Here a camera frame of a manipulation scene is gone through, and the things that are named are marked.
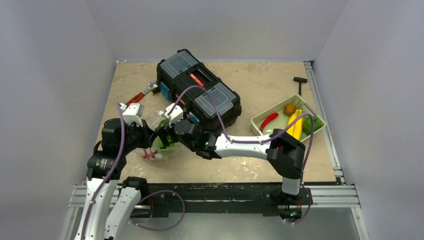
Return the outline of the red spotted mushroom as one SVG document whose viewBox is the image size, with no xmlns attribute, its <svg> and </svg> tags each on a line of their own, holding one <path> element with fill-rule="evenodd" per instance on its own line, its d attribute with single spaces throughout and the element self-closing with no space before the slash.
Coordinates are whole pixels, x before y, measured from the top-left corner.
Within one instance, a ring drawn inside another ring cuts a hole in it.
<svg viewBox="0 0 424 240">
<path fill-rule="evenodd" d="M 164 158 L 155 147 L 143 148 L 141 150 L 141 156 L 147 161 L 158 161 Z"/>
</svg>

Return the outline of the green toy watermelon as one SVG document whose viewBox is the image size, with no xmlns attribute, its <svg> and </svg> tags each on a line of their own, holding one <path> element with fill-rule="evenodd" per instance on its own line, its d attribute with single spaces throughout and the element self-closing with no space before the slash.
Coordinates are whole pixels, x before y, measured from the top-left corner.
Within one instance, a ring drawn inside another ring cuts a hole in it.
<svg viewBox="0 0 424 240">
<path fill-rule="evenodd" d="M 158 137 L 155 139 L 153 145 L 157 149 L 157 153 L 161 154 L 162 159 L 166 159 L 177 153 L 176 143 L 173 142 L 170 135 L 165 136 L 166 132 L 163 130 L 164 126 L 168 126 L 168 122 L 168 119 L 161 120 L 155 129 Z"/>
</svg>

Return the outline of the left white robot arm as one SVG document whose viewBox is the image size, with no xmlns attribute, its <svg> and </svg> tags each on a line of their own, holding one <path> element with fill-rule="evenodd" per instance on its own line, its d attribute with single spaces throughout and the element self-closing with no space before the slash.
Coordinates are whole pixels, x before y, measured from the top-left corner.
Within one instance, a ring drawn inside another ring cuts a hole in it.
<svg viewBox="0 0 424 240">
<path fill-rule="evenodd" d="M 76 240 L 118 239 L 136 204 L 149 199 L 147 180 L 127 177 L 118 191 L 117 203 L 111 206 L 126 156 L 137 148 L 151 147 L 155 132 L 143 119 L 120 117 L 104 123 L 101 137 L 87 162 L 86 199 Z"/>
</svg>

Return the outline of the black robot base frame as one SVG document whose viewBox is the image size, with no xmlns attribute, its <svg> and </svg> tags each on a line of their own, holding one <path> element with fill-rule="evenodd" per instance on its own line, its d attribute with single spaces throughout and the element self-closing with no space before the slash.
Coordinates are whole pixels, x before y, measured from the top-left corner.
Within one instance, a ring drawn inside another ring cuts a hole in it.
<svg viewBox="0 0 424 240">
<path fill-rule="evenodd" d="M 299 220 L 312 205 L 310 189 L 296 196 L 282 191 L 279 182 L 150 183 L 145 197 L 131 213 L 134 219 L 167 218 L 171 213 L 261 214 Z"/>
</svg>

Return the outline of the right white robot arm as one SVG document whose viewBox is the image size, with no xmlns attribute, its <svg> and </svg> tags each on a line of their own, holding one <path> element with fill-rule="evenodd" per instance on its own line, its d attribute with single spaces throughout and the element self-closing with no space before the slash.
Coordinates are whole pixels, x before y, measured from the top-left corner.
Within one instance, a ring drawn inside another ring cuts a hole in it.
<svg viewBox="0 0 424 240">
<path fill-rule="evenodd" d="M 282 177 L 280 196 L 288 204 L 300 198 L 306 146 L 282 129 L 262 136 L 225 136 L 200 130 L 189 120 L 155 129 L 164 146 L 181 143 L 203 159 L 248 157 L 268 161 Z"/>
</svg>

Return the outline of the clear zip top bag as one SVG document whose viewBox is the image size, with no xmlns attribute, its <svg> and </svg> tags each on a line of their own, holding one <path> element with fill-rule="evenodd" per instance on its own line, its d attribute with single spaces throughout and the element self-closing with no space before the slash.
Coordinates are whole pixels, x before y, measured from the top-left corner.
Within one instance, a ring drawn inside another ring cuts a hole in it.
<svg viewBox="0 0 424 240">
<path fill-rule="evenodd" d="M 148 122 L 148 125 L 154 130 L 157 127 L 163 126 L 169 120 L 163 117 L 163 111 L 158 111 L 156 114 L 156 119 Z M 149 148 L 137 148 L 135 154 L 142 160 L 145 161 L 160 161 L 168 160 L 178 155 L 183 150 L 181 143 L 169 143 L 169 146 L 165 147 L 163 142 L 159 137 L 157 137 L 152 147 Z"/>
</svg>

